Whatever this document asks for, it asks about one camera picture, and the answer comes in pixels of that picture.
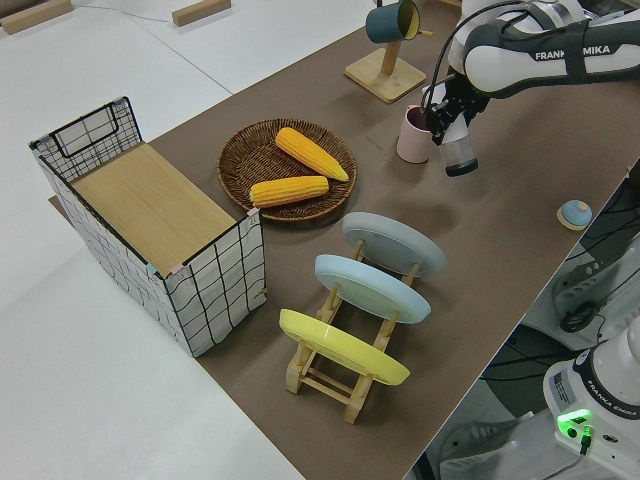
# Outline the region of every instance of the brown tabletop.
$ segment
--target brown tabletop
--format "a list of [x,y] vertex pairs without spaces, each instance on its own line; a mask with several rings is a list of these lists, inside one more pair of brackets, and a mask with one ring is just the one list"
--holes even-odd
[[[421,27],[435,34],[405,42],[400,58],[430,77],[459,9],[420,6]],[[357,183],[338,215],[310,225],[265,224],[268,301],[199,358],[309,479],[402,478],[578,241],[556,219],[558,207],[581,199],[601,210],[640,152],[640,138],[629,132],[640,85],[627,82],[491,101],[471,124],[480,164],[472,174],[446,177],[437,155],[406,163],[395,146],[404,110],[420,91],[387,105],[343,74],[376,48],[357,31],[150,142],[236,218],[243,211],[223,192],[216,162],[249,124],[316,122],[357,158]],[[296,344],[278,327],[281,308],[315,315],[321,306],[327,292],[315,279],[315,257],[351,253],[340,224],[349,211],[402,221],[448,258],[438,276],[414,282],[431,315],[398,325],[387,349],[411,375],[398,387],[374,384],[355,425],[342,420],[335,400],[305,386],[297,396],[285,390]],[[379,325],[349,306],[335,324],[365,340]]]

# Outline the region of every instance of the woven tray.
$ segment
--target woven tray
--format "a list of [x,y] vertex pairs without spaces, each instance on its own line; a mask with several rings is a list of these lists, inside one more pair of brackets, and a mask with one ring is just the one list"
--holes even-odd
[[329,191],[321,197],[263,208],[263,218],[281,222],[317,219],[338,208],[349,197],[356,181],[356,159],[347,145],[333,133],[315,123],[296,119],[273,119],[249,125],[226,143],[218,160],[218,178],[231,199],[245,210],[253,205],[249,190],[254,183],[299,175],[318,175],[280,150],[276,134],[291,127],[307,136],[333,155],[349,175],[339,182],[329,179]]

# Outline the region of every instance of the white floor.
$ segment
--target white floor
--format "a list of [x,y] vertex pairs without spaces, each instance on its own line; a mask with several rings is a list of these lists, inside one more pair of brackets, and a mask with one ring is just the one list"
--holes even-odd
[[48,203],[27,147],[123,95],[152,140],[360,28],[372,8],[234,0],[169,22],[194,1],[74,1],[57,19],[0,30],[1,478],[300,478],[101,270]]

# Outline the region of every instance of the small round object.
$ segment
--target small round object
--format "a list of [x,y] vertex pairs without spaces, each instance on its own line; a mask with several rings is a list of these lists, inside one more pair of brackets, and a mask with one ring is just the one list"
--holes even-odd
[[570,230],[584,230],[591,223],[593,213],[581,200],[569,200],[557,212],[558,220]]
[[402,222],[375,213],[351,212],[342,220],[347,243],[364,242],[367,260],[401,275],[418,264],[416,277],[431,276],[447,264],[444,252],[429,237]]
[[302,313],[280,310],[280,328],[296,342],[380,383],[400,385],[409,376],[404,365],[373,345]]
[[431,312],[429,303],[388,273],[337,255],[318,255],[316,277],[326,288],[337,286],[337,295],[365,312],[398,323],[420,323]]

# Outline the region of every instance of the blue mug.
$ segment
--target blue mug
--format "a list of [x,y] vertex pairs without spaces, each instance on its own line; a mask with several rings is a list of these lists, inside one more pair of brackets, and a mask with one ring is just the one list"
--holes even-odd
[[413,39],[420,29],[420,14],[412,0],[380,6],[367,15],[365,30],[373,43]]

